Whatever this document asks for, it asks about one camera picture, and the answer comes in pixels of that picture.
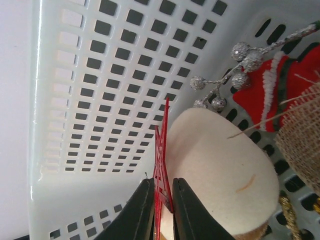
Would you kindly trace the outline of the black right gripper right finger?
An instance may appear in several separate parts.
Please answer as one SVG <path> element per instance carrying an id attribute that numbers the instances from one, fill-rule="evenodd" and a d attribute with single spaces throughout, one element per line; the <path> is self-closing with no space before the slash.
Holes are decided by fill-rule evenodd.
<path id="1" fill-rule="evenodd" d="M 184 178 L 173 179 L 172 201 L 175 240 L 233 239 L 206 210 Z"/>

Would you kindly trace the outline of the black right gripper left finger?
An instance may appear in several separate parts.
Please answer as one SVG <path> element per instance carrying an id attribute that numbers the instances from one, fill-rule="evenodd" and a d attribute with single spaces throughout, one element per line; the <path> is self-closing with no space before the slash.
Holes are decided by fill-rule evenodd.
<path id="1" fill-rule="evenodd" d="M 96 240 L 152 240 L 154 196 L 154 179 L 144 179 L 119 215 L 96 237 Z"/>

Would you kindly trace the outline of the red star ornament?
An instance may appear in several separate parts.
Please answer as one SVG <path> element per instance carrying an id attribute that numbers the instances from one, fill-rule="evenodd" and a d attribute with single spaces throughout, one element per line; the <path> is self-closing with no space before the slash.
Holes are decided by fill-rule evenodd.
<path id="1" fill-rule="evenodd" d="M 155 240 L 159 240 L 161 236 L 162 207 L 164 206 L 169 212 L 173 212 L 173 200 L 165 161 L 169 107 L 169 99 L 167 98 L 161 128 L 155 127 L 155 165 L 153 171 L 155 186 L 153 238 Z"/>

